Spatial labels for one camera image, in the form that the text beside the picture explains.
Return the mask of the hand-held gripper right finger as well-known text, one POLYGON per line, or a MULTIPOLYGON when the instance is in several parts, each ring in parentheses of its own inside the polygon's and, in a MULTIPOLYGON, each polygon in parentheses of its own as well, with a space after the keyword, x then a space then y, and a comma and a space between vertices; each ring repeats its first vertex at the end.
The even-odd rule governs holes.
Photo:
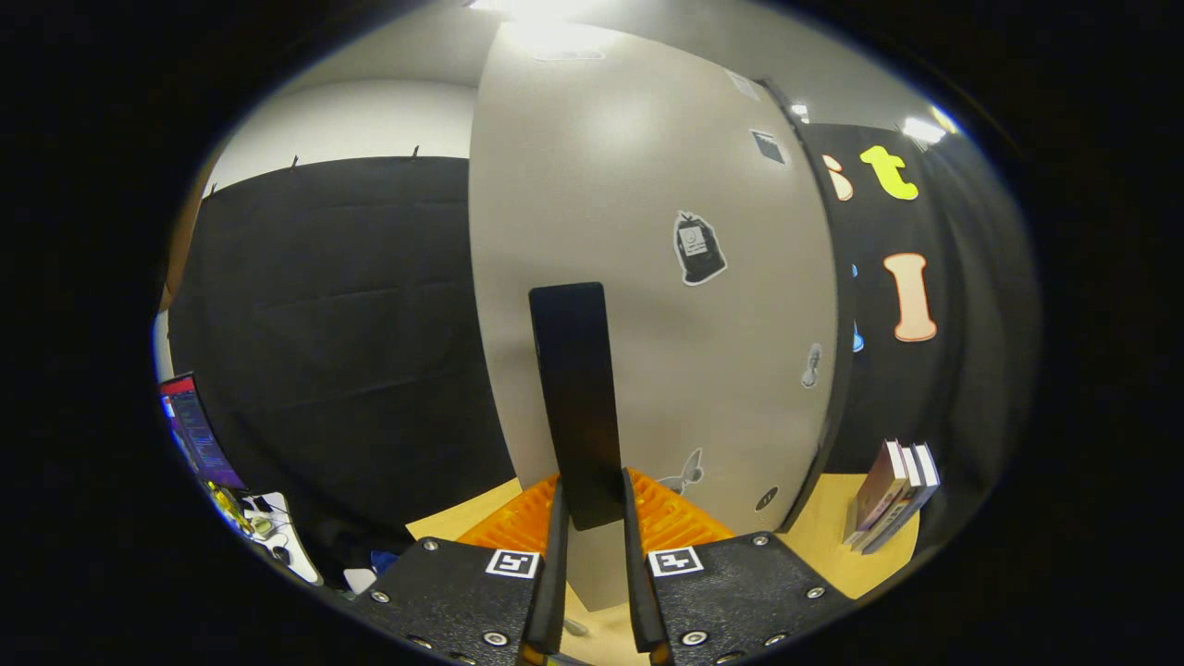
POLYGON ((855 609, 777 534, 732 534, 646 474, 622 478, 628 607, 651 665, 748 665, 855 609))

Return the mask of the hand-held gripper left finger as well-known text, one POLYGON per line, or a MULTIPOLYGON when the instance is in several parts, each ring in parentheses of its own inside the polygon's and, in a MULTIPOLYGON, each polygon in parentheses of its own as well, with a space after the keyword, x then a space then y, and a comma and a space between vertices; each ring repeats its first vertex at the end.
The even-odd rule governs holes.
POLYGON ((556 475, 448 540, 406 549, 350 607, 435 662, 547 665, 565 629, 568 510, 556 475))

